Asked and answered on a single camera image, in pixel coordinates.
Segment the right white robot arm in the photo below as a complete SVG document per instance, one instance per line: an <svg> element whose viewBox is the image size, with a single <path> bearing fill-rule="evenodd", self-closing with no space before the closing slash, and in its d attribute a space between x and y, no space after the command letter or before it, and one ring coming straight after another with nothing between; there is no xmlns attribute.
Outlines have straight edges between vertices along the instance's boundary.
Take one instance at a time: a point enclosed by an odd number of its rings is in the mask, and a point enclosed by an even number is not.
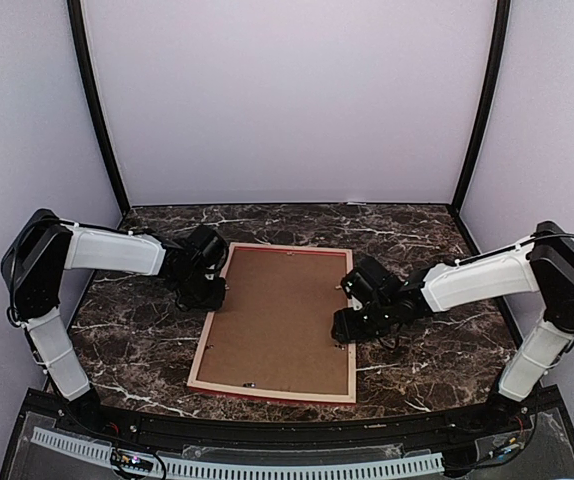
<svg viewBox="0 0 574 480"><path fill-rule="evenodd" d="M456 307L517 297L536 307L530 329L520 331L517 352L499 374L496 395L477 413L488 434L501 432L516 405L574 347L574 233L553 221L509 245L438 262L400 278L376 258L363 258L340 281L347 307L333 315L331 336L339 344L382 339Z"/></svg>

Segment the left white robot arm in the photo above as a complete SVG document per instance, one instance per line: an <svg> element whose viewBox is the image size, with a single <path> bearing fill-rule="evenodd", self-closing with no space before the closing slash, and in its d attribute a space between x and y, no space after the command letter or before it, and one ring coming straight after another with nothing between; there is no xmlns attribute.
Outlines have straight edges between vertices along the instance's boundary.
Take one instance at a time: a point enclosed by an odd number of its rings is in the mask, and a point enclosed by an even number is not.
<svg viewBox="0 0 574 480"><path fill-rule="evenodd" d="M221 271L228 257L228 242L208 225L170 239L152 230L80 223L39 208L0 262L8 294L7 318L24 332L55 392L72 403L70 421L87 436L98 436L108 427L108 415L91 400L95 388L63 317L64 277L85 270L155 278L173 294L178 309L213 312L225 300Z"/></svg>

